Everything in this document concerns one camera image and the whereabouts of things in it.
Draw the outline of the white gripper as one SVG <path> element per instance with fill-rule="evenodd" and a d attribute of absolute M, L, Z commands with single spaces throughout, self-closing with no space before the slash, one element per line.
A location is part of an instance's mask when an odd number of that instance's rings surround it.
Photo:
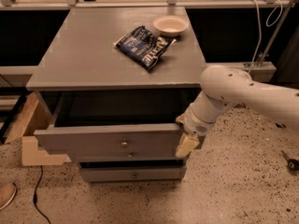
<path fill-rule="evenodd" d="M 178 158 L 187 157 L 200 144 L 198 136 L 206 136 L 215 125 L 214 122 L 205 122 L 197 118 L 192 111 L 192 105 L 189 105 L 184 114 L 176 118 L 176 123 L 183 124 L 187 132 L 183 133 L 179 139 L 176 150 Z"/>

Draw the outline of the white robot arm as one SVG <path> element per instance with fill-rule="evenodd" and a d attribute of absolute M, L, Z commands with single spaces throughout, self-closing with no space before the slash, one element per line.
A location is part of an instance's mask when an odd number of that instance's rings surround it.
<path fill-rule="evenodd" d="M 235 105 L 244 105 L 299 132 L 299 90 L 254 81 L 248 72 L 222 65 L 208 66 L 200 77 L 200 87 L 196 99 L 177 117 L 184 127 L 176 151 L 179 158 L 198 147 L 217 118 Z"/>

